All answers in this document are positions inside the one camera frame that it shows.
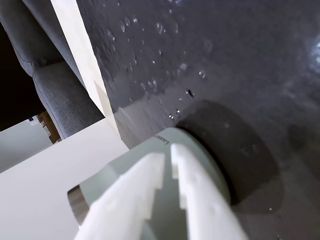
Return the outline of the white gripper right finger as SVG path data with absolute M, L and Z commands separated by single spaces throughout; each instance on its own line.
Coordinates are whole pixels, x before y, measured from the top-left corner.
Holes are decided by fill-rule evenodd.
M 189 240 L 247 240 L 216 183 L 183 144 L 172 144 L 172 178 L 178 180 L 179 206 L 186 211 Z

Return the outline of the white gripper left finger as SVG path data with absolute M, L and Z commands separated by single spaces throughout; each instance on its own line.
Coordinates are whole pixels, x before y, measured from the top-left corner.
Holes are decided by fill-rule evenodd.
M 121 175 L 89 208 L 77 240 L 154 240 L 156 190 L 163 186 L 165 155 L 149 153 Z

